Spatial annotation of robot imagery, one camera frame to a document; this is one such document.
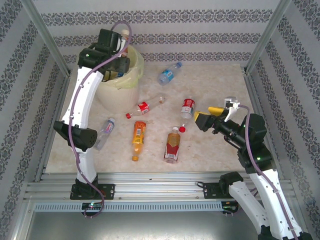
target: marble floor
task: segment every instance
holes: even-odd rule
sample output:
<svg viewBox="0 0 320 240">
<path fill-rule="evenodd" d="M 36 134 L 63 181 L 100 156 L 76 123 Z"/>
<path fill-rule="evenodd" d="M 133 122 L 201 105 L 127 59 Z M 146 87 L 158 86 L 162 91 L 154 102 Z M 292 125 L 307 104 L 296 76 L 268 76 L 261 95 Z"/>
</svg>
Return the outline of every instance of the marble floor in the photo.
<svg viewBox="0 0 320 240">
<path fill-rule="evenodd" d="M 195 110 L 208 112 L 209 106 L 223 107 L 226 96 L 236 96 L 243 105 L 252 109 L 249 94 L 239 65 L 184 65 L 181 73 L 166 86 L 157 83 L 157 75 L 164 66 L 145 66 L 139 81 L 140 100 L 148 100 L 164 93 L 167 101 L 141 117 L 127 119 L 125 114 L 108 112 L 95 96 L 89 115 L 88 127 L 99 130 L 105 119 L 114 118 L 115 128 L 101 151 L 93 150 L 95 169 L 99 173 L 145 172 L 217 172 L 244 170 L 237 150 L 226 143 L 221 134 L 210 130 L 202 132 L 192 122 L 181 133 L 177 164 L 163 161 L 165 144 L 172 127 L 180 122 L 183 100 L 192 95 Z M 66 112 L 77 79 L 73 71 L 64 101 L 62 115 Z M 238 110 L 233 120 L 241 123 L 246 115 Z M 138 162 L 131 160 L 131 142 L 135 121 L 147 123 L 144 150 Z M 76 173 L 75 156 L 59 134 L 54 141 L 45 171 L 47 173 Z"/>
</svg>

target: plastic bottle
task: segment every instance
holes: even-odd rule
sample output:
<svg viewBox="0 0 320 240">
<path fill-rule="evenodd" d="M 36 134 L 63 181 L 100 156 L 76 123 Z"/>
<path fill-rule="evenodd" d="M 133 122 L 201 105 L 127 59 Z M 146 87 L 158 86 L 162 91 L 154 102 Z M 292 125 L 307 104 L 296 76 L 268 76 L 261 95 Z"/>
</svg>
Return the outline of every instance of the plastic bottle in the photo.
<svg viewBox="0 0 320 240">
<path fill-rule="evenodd" d="M 184 133 L 187 129 L 187 125 L 191 122 L 191 118 L 181 118 L 179 132 Z"/>
<path fill-rule="evenodd" d="M 148 101 L 143 101 L 140 104 L 136 105 L 125 116 L 127 119 L 130 119 L 132 116 L 141 116 L 143 114 L 146 114 L 156 106 L 163 104 L 165 101 L 166 101 L 166 97 L 163 94 L 159 94 Z"/>
<path fill-rule="evenodd" d="M 181 133 L 184 133 L 186 131 L 186 125 L 192 118 L 194 109 L 195 109 L 195 101 L 193 100 L 192 96 L 188 96 L 183 101 L 183 105 L 180 113 L 180 116 L 182 119 L 181 119 L 179 131 Z"/>
<path fill-rule="evenodd" d="M 136 121 L 134 124 L 132 139 L 132 161 L 137 162 L 144 147 L 147 124 L 144 121 Z"/>
<path fill-rule="evenodd" d="M 130 32 L 129 32 L 128 30 L 126 30 L 126 29 L 123 29 L 123 30 L 121 31 L 121 36 L 122 36 L 122 38 L 121 38 L 121 45 L 122 45 L 122 46 L 124 46 L 124 45 L 126 44 L 126 42 L 128 41 L 128 39 L 129 39 L 129 34 L 130 34 Z M 119 55 L 119 57 L 127 58 L 127 57 L 128 57 L 128 48 L 126 48 L 126 49 L 123 51 L 123 53 L 122 53 L 121 55 Z M 119 72 L 119 73 L 117 74 L 117 77 L 120 78 L 120 77 L 122 77 L 123 75 L 124 75 L 124 73 Z"/>
<path fill-rule="evenodd" d="M 179 61 L 160 73 L 158 77 L 159 84 L 161 86 L 168 84 L 174 78 L 174 76 L 176 76 L 180 72 L 181 66 L 182 63 Z"/>
<path fill-rule="evenodd" d="M 109 120 L 106 120 L 103 123 L 100 131 L 98 132 L 98 137 L 96 138 L 95 144 L 93 146 L 95 149 L 100 151 L 104 147 L 114 127 L 115 127 L 115 120 L 113 118 L 109 118 Z"/>
<path fill-rule="evenodd" d="M 165 151 L 164 151 L 164 161 L 169 164 L 175 164 L 178 161 L 179 145 L 180 145 L 180 135 L 178 128 L 175 126 L 172 132 L 169 133 L 166 140 Z"/>
</svg>

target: red and yellow bottle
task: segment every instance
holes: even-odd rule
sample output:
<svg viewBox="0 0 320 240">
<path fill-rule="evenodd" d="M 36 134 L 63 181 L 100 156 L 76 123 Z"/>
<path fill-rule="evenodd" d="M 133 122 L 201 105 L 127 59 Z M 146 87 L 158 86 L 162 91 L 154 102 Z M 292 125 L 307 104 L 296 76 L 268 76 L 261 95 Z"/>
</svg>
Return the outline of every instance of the red and yellow bottle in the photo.
<svg viewBox="0 0 320 240">
<path fill-rule="evenodd" d="M 169 133 L 166 140 L 164 161 L 169 164 L 175 164 L 178 161 L 179 155 L 179 145 L 180 145 L 180 135 L 179 129 L 174 127 L 172 132 Z"/>
<path fill-rule="evenodd" d="M 134 124 L 132 139 L 132 161 L 137 162 L 144 147 L 145 132 L 147 124 L 143 121 L 136 121 Z"/>
</svg>

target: patterned wallpaper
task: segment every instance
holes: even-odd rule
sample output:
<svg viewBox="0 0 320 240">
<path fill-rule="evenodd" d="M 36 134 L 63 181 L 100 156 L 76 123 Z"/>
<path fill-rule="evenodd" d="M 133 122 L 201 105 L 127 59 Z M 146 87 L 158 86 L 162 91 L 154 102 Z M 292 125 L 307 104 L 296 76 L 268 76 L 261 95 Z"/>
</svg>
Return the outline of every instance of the patterned wallpaper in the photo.
<svg viewBox="0 0 320 240">
<path fill-rule="evenodd" d="M 320 1 L 293 0 L 252 72 L 286 179 L 320 239 Z"/>
<path fill-rule="evenodd" d="M 19 0 L 0 3 L 0 240 L 35 179 L 64 76 Z"/>
<path fill-rule="evenodd" d="M 245 66 L 279 0 L 34 1 L 70 68 L 101 28 L 130 23 L 146 64 Z"/>
</svg>

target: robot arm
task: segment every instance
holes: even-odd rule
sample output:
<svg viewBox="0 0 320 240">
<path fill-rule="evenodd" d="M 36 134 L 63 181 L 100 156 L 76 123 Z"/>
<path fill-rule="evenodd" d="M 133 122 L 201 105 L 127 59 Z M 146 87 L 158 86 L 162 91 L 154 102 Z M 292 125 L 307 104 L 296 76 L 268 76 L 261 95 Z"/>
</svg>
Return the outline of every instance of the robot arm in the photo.
<svg viewBox="0 0 320 240">
<path fill-rule="evenodd" d="M 97 43 L 85 48 L 79 55 L 77 80 L 70 104 L 62 121 L 55 121 L 53 125 L 53 128 L 67 140 L 69 146 L 71 146 L 70 139 L 74 144 L 73 151 L 76 154 L 78 171 L 70 197 L 76 196 L 77 199 L 84 200 L 99 197 L 98 176 L 91 149 L 98 134 L 97 131 L 88 128 L 89 112 L 104 74 L 111 71 L 123 74 L 129 70 L 130 59 L 120 54 L 128 44 L 122 41 L 120 34 L 101 29 Z"/>
<path fill-rule="evenodd" d="M 195 123 L 204 132 L 213 128 L 213 134 L 222 133 L 224 140 L 238 149 L 239 161 L 256 186 L 264 207 L 248 190 L 243 178 L 237 172 L 221 176 L 219 185 L 222 192 L 229 193 L 241 205 L 253 223 L 259 240 L 312 240 L 309 233 L 302 232 L 291 213 L 279 183 L 278 172 L 272 165 L 272 155 L 263 144 L 267 133 L 265 121 L 257 114 L 250 114 L 246 117 L 249 117 L 248 126 L 246 118 L 239 125 L 231 118 L 240 107 L 240 103 L 235 97 L 227 97 L 224 104 L 225 108 L 209 107 L 210 114 L 196 112 Z M 245 128 L 248 128 L 250 151 L 259 171 L 250 160 Z"/>
</svg>

